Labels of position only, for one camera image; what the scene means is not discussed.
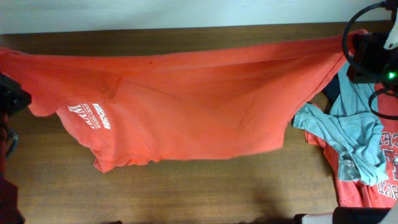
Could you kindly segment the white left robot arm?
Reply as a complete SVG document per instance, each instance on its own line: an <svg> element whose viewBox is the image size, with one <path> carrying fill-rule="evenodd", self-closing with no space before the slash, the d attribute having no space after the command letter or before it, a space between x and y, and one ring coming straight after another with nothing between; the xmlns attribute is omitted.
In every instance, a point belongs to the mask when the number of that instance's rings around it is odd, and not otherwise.
<svg viewBox="0 0 398 224"><path fill-rule="evenodd" d="M6 169L19 143L18 134L9 127L10 118L27 108L31 101L31 94L20 83L1 74L1 224L25 223L18 206L19 188L9 180Z"/></svg>

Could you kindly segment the orange printed t-shirt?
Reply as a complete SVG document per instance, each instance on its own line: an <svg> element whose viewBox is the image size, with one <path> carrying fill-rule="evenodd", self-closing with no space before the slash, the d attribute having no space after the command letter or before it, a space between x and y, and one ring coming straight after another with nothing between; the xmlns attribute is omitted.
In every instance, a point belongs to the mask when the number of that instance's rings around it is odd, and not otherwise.
<svg viewBox="0 0 398 224"><path fill-rule="evenodd" d="M280 149L294 114L346 63L342 37L129 57L1 48L36 116L58 115L101 172Z"/></svg>

